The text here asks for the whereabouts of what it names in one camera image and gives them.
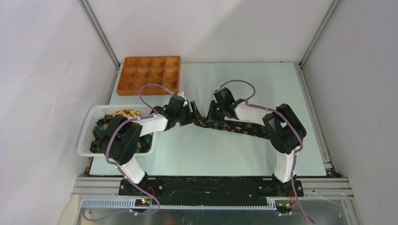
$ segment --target black joint housing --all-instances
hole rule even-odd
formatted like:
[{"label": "black joint housing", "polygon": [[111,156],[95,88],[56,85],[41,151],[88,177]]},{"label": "black joint housing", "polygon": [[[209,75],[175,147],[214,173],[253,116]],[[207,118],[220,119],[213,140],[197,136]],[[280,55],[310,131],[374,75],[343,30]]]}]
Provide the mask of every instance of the black joint housing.
[{"label": "black joint housing", "polygon": [[168,120],[166,129],[173,128],[176,123],[185,126],[192,123],[192,115],[187,100],[179,95],[172,95],[164,111],[158,112]]},{"label": "black joint housing", "polygon": [[223,117],[230,119],[238,119],[235,113],[235,108],[238,104],[244,102],[244,99],[235,101],[231,91],[228,88],[221,88],[214,92],[217,104],[215,105],[216,111]]},{"label": "black joint housing", "polygon": [[[116,131],[117,127],[126,121],[127,118],[122,115],[116,115],[109,122],[105,134],[99,140],[98,149],[106,154],[109,141]],[[134,122],[125,124],[117,133],[112,142],[109,151],[109,157],[116,161],[119,165],[123,165],[133,158],[136,152],[139,136],[141,134],[142,125]]]},{"label": "black joint housing", "polygon": [[203,120],[204,117],[200,114],[195,101],[191,101],[190,104],[191,104],[191,109],[192,109],[192,112],[191,112],[192,121],[199,122],[199,121]]},{"label": "black joint housing", "polygon": [[[307,135],[306,129],[288,104],[282,104],[276,110],[293,125],[301,140]],[[287,124],[284,124],[284,127],[282,127],[284,120],[276,113],[269,113],[262,120],[269,140],[278,152],[289,155],[293,149],[299,146],[299,141],[293,131]]]}]

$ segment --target wire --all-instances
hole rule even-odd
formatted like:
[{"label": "wire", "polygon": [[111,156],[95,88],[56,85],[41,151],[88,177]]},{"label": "wire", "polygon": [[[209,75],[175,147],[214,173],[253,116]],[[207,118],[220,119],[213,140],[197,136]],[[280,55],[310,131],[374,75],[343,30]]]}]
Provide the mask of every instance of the wire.
[{"label": "wire", "polygon": [[296,203],[296,198],[294,197],[294,193],[292,190],[290,190],[290,195],[293,197],[294,202],[291,203],[291,198],[290,198],[290,205],[293,205],[294,203]]},{"label": "wire", "polygon": [[144,99],[142,98],[141,92],[142,92],[142,90],[143,90],[144,88],[146,88],[146,87],[148,87],[148,86],[157,86],[157,87],[163,88],[163,89],[164,89],[165,91],[167,91],[170,95],[174,95],[174,93],[173,93],[172,91],[170,91],[169,89],[167,89],[166,87],[163,87],[162,85],[157,84],[157,83],[147,83],[146,85],[142,86],[142,87],[139,89],[139,91],[138,91],[138,96],[139,96],[139,99],[141,99],[142,103],[144,103],[146,106],[148,106],[149,108],[151,108],[151,109],[155,112],[155,114],[158,114],[158,111],[157,111],[154,107],[152,107],[150,104],[148,104],[146,101],[144,101]]},{"label": "wire", "polygon": [[293,179],[293,177],[294,177],[294,170],[296,169],[297,153],[300,152],[301,150],[303,150],[303,140],[300,138],[300,136],[299,136],[299,134],[297,133],[296,129],[295,129],[295,128],[293,127],[293,125],[287,120],[287,118],[284,117],[284,116],[282,115],[282,113],[278,112],[276,109],[264,107],[264,106],[261,106],[261,105],[254,105],[254,104],[249,104],[249,106],[271,111],[271,112],[275,113],[276,115],[278,115],[279,117],[281,117],[281,118],[285,121],[285,123],[290,127],[290,129],[292,130],[292,132],[294,133],[294,135],[295,135],[296,138],[298,139],[298,142],[299,142],[299,144],[300,144],[300,148],[299,148],[298,150],[295,150],[295,151],[293,152],[293,165],[292,165],[292,167],[291,167],[290,181],[291,181],[291,187],[292,187],[294,196],[296,197],[296,201],[297,201],[298,206],[300,207],[302,213],[294,213],[294,214],[303,215],[308,221],[311,222],[311,224],[315,224],[315,221],[314,221],[311,217],[309,217],[309,216],[306,214],[306,212],[305,212],[304,209],[303,209],[303,206],[302,206],[301,203],[300,203],[299,197],[298,197],[297,192],[296,192],[296,187],[295,187],[295,185],[294,185],[294,179]]},{"label": "wire", "polygon": [[116,212],[114,212],[114,213],[112,213],[112,214],[109,214],[109,215],[107,215],[107,216],[105,216],[105,217],[102,217],[102,218],[99,218],[99,219],[89,219],[89,218],[87,218],[87,216],[86,216],[86,214],[85,214],[85,211],[83,211],[82,216],[83,216],[83,218],[84,218],[85,220],[87,220],[87,221],[96,222],[96,221],[101,221],[101,220],[107,219],[107,218],[109,218],[109,217],[115,216],[115,215],[117,215],[117,214],[119,214],[119,213],[123,213],[123,212],[130,212],[130,210],[119,210],[119,211],[116,211]]},{"label": "wire", "polygon": [[300,144],[300,147],[299,147],[298,150],[295,150],[295,151],[293,152],[293,165],[292,165],[292,167],[291,167],[291,173],[290,173],[290,178],[291,178],[291,179],[290,179],[290,181],[291,181],[291,186],[292,186],[292,189],[293,189],[294,196],[295,196],[296,199],[297,199],[296,201],[297,201],[297,203],[298,203],[298,205],[299,205],[299,207],[300,207],[302,213],[296,213],[296,212],[295,212],[295,213],[292,213],[292,214],[295,214],[295,215],[302,215],[302,216],[304,216],[308,221],[310,221],[311,224],[315,224],[315,221],[314,221],[312,218],[310,218],[310,217],[306,214],[306,212],[304,211],[304,209],[303,209],[303,207],[302,207],[302,205],[301,205],[301,203],[300,203],[299,197],[297,196],[297,192],[296,192],[296,188],[295,188],[295,186],[294,186],[294,180],[293,180],[293,177],[294,177],[294,170],[296,169],[297,153],[299,153],[301,150],[303,150],[303,140],[300,138],[300,135],[297,133],[297,131],[296,131],[296,129],[293,127],[293,125],[287,120],[286,117],[284,117],[284,116],[282,115],[282,113],[278,112],[276,109],[273,109],[273,108],[268,108],[268,107],[265,107],[265,106],[255,105],[255,104],[249,104],[249,103],[248,103],[248,100],[251,99],[251,98],[256,94],[256,89],[254,88],[254,86],[253,86],[251,83],[249,83],[249,82],[247,82],[247,81],[243,81],[243,80],[231,80],[231,81],[228,81],[228,82],[224,83],[224,84],[221,85],[220,87],[222,87],[222,86],[224,86],[224,85],[226,85],[226,84],[228,84],[228,83],[230,83],[230,82],[243,82],[243,83],[249,84],[249,85],[253,88],[253,94],[252,94],[250,97],[248,97],[248,98],[246,99],[246,105],[251,106],[251,107],[254,107],[254,108],[259,108],[259,109],[271,111],[271,112],[275,113],[276,115],[278,115],[279,117],[281,117],[281,118],[285,121],[285,123],[289,126],[289,128],[292,130],[292,132],[293,132],[294,135],[296,136],[296,138],[297,138],[297,140],[298,140],[298,142],[299,142],[299,144]]},{"label": "wire", "polygon": [[250,85],[250,87],[253,88],[253,94],[252,94],[251,96],[249,96],[248,98],[246,98],[246,105],[249,105],[249,99],[253,98],[253,96],[256,94],[256,89],[255,89],[255,87],[254,87],[251,83],[249,83],[249,82],[247,82],[247,81],[244,81],[244,80],[230,80],[230,81],[227,81],[227,82],[225,82],[224,84],[222,84],[222,85],[220,86],[220,88],[222,88],[223,86],[225,86],[226,84],[231,83],[231,82],[242,82],[242,83],[247,83],[247,84]]},{"label": "wire", "polygon": [[276,214],[279,214],[279,216],[291,216],[291,215],[301,215],[304,216],[303,213],[299,213],[299,212],[292,212],[292,213],[280,213],[278,210],[273,211]]},{"label": "wire", "polygon": [[292,204],[292,203],[291,203],[291,196],[292,196],[292,192],[290,191],[290,192],[289,192],[289,203],[290,203],[290,204]]},{"label": "wire", "polygon": [[122,122],[122,123],[116,128],[115,132],[112,134],[111,138],[109,139],[109,143],[108,143],[108,146],[107,146],[107,151],[106,151],[106,153],[105,153],[105,159],[106,159],[106,161],[107,161],[109,164],[112,164],[112,165],[116,166],[117,170],[122,174],[122,176],[123,176],[132,186],[134,186],[134,187],[135,187],[137,190],[139,190],[140,192],[142,192],[142,193],[146,194],[147,196],[149,196],[149,197],[151,198],[151,200],[155,200],[155,202],[156,202],[156,204],[157,204],[157,207],[156,207],[155,211],[148,212],[148,213],[137,212],[137,211],[134,211],[134,210],[132,210],[132,209],[120,210],[120,211],[117,211],[117,212],[115,212],[115,213],[112,213],[112,214],[110,214],[110,215],[108,215],[108,216],[105,216],[105,217],[102,217],[102,218],[99,218],[99,219],[89,219],[89,218],[86,217],[85,213],[83,212],[83,213],[82,213],[83,218],[86,219],[86,220],[88,220],[88,221],[95,222],[95,221],[104,220],[104,219],[107,219],[107,218],[109,218],[109,217],[112,217],[112,216],[114,216],[114,215],[117,215],[117,214],[123,213],[123,212],[134,212],[135,215],[137,215],[137,214],[140,214],[140,215],[151,215],[151,214],[156,213],[156,212],[160,209],[161,204],[160,204],[159,200],[158,200],[157,198],[155,198],[155,194],[154,194],[154,189],[153,189],[153,187],[151,187],[151,189],[152,189],[152,195],[151,195],[150,193],[148,193],[148,192],[144,191],[143,189],[141,189],[137,184],[135,184],[135,183],[126,175],[126,173],[121,169],[121,167],[120,167],[116,162],[112,162],[112,161],[109,160],[109,152],[110,152],[112,143],[113,143],[113,141],[115,140],[116,135],[119,133],[120,129],[122,129],[122,127],[123,127],[124,125],[126,125],[126,124],[129,123],[129,122],[136,121],[136,120],[144,120],[144,119],[153,118],[153,117],[156,117],[156,115],[158,114],[158,112],[156,111],[156,109],[153,108],[151,105],[149,105],[146,101],[144,101],[144,99],[143,99],[142,96],[141,96],[141,91],[142,91],[145,87],[147,87],[147,86],[158,86],[158,87],[163,88],[163,89],[164,89],[165,91],[167,91],[169,94],[171,94],[171,95],[174,94],[174,93],[173,93],[172,91],[170,91],[169,89],[167,89],[167,88],[165,88],[165,87],[163,87],[163,86],[161,86],[161,85],[159,85],[159,84],[156,84],[156,83],[148,83],[148,84],[142,86],[142,87],[139,89],[139,92],[138,92],[139,98],[141,99],[141,101],[142,101],[146,106],[148,106],[149,108],[151,108],[151,109],[154,111],[154,114],[151,114],[151,115],[149,115],[149,116],[134,117],[134,118],[130,118],[130,119],[128,119],[128,120]]},{"label": "wire", "polygon": [[152,190],[152,195],[155,197],[155,191],[153,190],[153,187],[152,187],[152,186],[149,186],[148,189],[151,189],[151,190]]}]

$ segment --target orange wooden tray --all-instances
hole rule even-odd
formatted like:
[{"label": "orange wooden tray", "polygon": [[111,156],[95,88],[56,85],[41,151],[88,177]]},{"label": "orange wooden tray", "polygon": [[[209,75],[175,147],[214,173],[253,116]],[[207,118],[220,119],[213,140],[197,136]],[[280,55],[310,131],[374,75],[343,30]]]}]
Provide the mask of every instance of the orange wooden tray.
[{"label": "orange wooden tray", "polygon": [[[139,89],[147,83],[160,84],[175,94],[180,86],[181,57],[127,57],[124,60],[117,93],[138,95]],[[142,95],[168,95],[160,87],[148,86]]]}]

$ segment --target metal frame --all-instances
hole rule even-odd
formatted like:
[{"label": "metal frame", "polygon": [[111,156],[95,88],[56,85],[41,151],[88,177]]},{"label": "metal frame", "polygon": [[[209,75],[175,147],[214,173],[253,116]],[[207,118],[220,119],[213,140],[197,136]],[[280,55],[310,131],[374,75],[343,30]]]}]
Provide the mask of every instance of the metal frame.
[{"label": "metal frame", "polygon": [[102,45],[104,46],[105,50],[107,51],[109,57],[112,60],[112,63],[114,64],[116,70],[119,69],[120,63],[117,60],[117,57],[115,55],[115,52],[113,51],[111,44],[109,43],[107,37],[105,36],[104,31],[102,30],[100,23],[98,22],[97,17],[94,14],[94,11],[92,10],[90,3],[88,0],[79,0],[80,5],[82,6],[84,12],[86,13],[86,16],[91,23],[92,27],[94,28],[95,32],[98,35],[99,40],[101,41]]},{"label": "metal frame", "polygon": [[[137,198],[119,196],[120,181],[123,177],[78,177],[72,195],[81,198]],[[347,178],[300,178],[304,197],[300,199],[354,200]],[[270,200],[284,200],[288,197],[268,197]]]},{"label": "metal frame", "polygon": [[310,88],[308,86],[308,82],[307,82],[305,73],[303,71],[303,68],[301,67],[299,62],[295,62],[294,67],[296,68],[298,80],[300,82],[301,89],[304,94],[304,99],[306,101],[308,112],[310,114],[311,122],[315,129],[315,137],[316,137],[318,145],[320,146],[320,149],[321,149],[321,156],[323,159],[323,164],[325,165],[325,169],[327,171],[334,169],[334,171],[337,172],[336,168],[334,167],[334,165],[332,163],[332,159],[331,159],[331,156],[329,153],[329,148],[328,148],[328,145],[326,142],[325,134],[324,134],[322,126],[321,126],[321,121],[319,120],[315,101],[311,94]]},{"label": "metal frame", "polygon": [[[92,24],[95,32],[97,33],[101,43],[103,44],[105,50],[107,51],[112,63],[114,64],[116,71],[112,79],[112,84],[107,97],[107,104],[110,101],[113,88],[116,82],[117,74],[119,72],[120,63],[112,50],[111,44],[109,43],[104,31],[102,30],[98,19],[96,18],[90,4],[89,0],[79,0],[84,12],[87,15],[89,22]],[[335,13],[337,7],[339,6],[341,0],[333,0],[326,15],[324,16],[320,26],[318,27],[314,37],[311,40],[310,45],[306,49],[300,62],[295,62],[295,69],[297,71],[298,79],[303,90],[306,105],[310,113],[311,121],[316,130],[316,139],[321,149],[321,155],[325,165],[325,169],[330,176],[335,176],[336,168],[334,167],[332,157],[329,153],[327,141],[324,135],[324,131],[321,126],[321,121],[318,116],[314,98],[311,94],[310,88],[308,86],[308,81],[303,70],[303,66],[310,57],[313,48],[316,46],[320,36],[325,31],[327,24],[329,23],[331,17]],[[72,191],[72,195],[78,195],[81,198],[81,206],[89,206],[95,201],[98,208],[110,208],[110,203],[123,202],[129,205],[131,199],[135,199],[142,196],[119,196],[119,186],[122,177],[78,177],[75,182],[75,186]],[[303,200],[341,200],[343,208],[345,208],[345,217],[347,218],[347,224],[362,225],[358,207],[356,205],[351,186],[347,178],[300,178],[298,180],[302,182],[304,197],[300,199]],[[268,197],[270,202],[275,202],[277,200],[286,200],[287,197]],[[192,207],[186,206],[162,206],[167,209],[191,209]]]},{"label": "metal frame", "polygon": [[332,4],[330,5],[326,15],[323,17],[321,24],[319,25],[318,29],[315,32],[314,37],[312,38],[310,45],[308,46],[306,52],[303,55],[303,58],[300,61],[302,66],[305,65],[308,58],[311,55],[312,50],[314,49],[316,43],[318,42],[319,38],[321,37],[322,33],[325,31],[326,25],[328,25],[330,19],[332,18],[333,14],[335,13],[337,7],[339,6],[341,0],[333,0]]},{"label": "metal frame", "polygon": [[[362,225],[350,183],[347,178],[297,178],[302,182],[304,197],[302,200],[340,200],[348,225]],[[134,207],[136,199],[143,196],[119,196],[122,177],[78,177],[72,195],[78,195],[81,207],[119,208]],[[275,201],[288,200],[288,197],[267,197],[268,206],[264,207],[189,207],[181,205],[161,205],[161,209],[191,210],[273,210]]]}]

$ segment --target white plastic basket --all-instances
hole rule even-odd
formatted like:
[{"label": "white plastic basket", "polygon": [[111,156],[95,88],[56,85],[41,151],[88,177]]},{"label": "white plastic basket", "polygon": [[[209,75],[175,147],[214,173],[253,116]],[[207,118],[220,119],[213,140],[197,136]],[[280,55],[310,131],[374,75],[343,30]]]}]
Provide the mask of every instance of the white plastic basket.
[{"label": "white plastic basket", "polygon": [[[95,157],[95,156],[105,156],[101,153],[90,152],[91,142],[95,140],[92,134],[92,129],[97,125],[99,119],[104,118],[105,115],[113,114],[116,111],[124,109],[134,109],[140,111],[143,116],[149,115],[151,109],[146,105],[98,105],[94,106],[88,113],[84,125],[82,128],[82,133],[80,134],[79,143],[77,146],[77,152],[81,156]],[[146,156],[152,153],[155,146],[156,132],[153,134],[151,149],[146,153],[136,153],[136,156]]]}]

